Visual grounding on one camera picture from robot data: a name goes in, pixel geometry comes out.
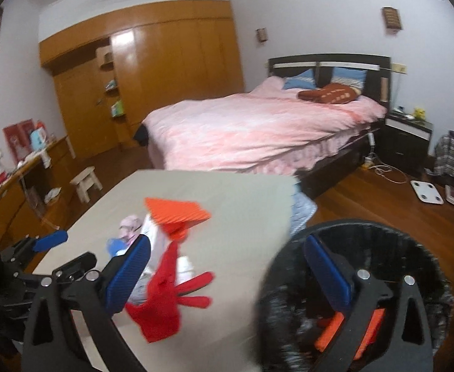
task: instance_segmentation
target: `blue pillow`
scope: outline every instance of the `blue pillow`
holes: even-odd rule
[[[295,77],[287,78],[282,89],[302,88],[302,89],[317,89],[313,69],[309,69]]]
[[[358,89],[365,88],[367,70],[353,70],[351,68],[334,67],[331,83],[342,84]]]

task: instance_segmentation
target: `beige tabletop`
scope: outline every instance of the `beige tabletop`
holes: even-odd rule
[[[137,171],[95,203],[70,228],[69,241],[52,249],[35,272],[50,274],[86,251],[97,256],[101,270],[109,261],[106,241],[118,236],[120,221],[146,215],[144,197],[196,201],[212,217],[190,230],[181,253],[197,274],[215,273],[215,280],[198,291],[213,299],[211,307],[181,307],[181,331],[153,344],[125,311],[113,320],[148,372],[259,370],[253,307],[266,269],[289,238],[295,183],[290,176]],[[74,319],[93,366],[107,370],[79,312]]]

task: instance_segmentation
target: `bed frame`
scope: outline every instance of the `bed frame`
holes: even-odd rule
[[[368,70],[363,95],[390,109],[391,66],[390,57],[367,54],[324,53],[272,58],[268,61],[270,75],[294,77],[310,68],[315,73],[319,88],[330,83],[334,67]],[[371,131],[380,132],[384,121],[372,124]],[[367,132],[355,137],[337,155],[319,161],[311,170],[299,170],[301,190],[314,199],[336,185],[362,165],[370,151]]]

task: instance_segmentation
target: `trash can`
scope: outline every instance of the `trash can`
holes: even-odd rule
[[[446,338],[454,305],[437,259],[406,233],[379,223],[343,219],[301,231],[273,260],[257,302],[262,370],[307,372],[320,355],[313,347],[318,338],[317,318],[334,312],[303,255],[303,243],[312,234],[332,252],[346,257],[356,270],[366,269],[380,280],[399,282],[405,275],[413,276],[426,308],[432,351],[437,352]]]

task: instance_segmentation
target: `wooden wardrobe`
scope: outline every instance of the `wooden wardrobe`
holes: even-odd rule
[[[102,63],[101,54],[110,53]],[[132,135],[153,110],[244,91],[229,1],[167,1],[99,15],[40,43],[76,154],[91,157]],[[117,88],[105,91],[115,79]],[[124,115],[112,118],[122,101]]]

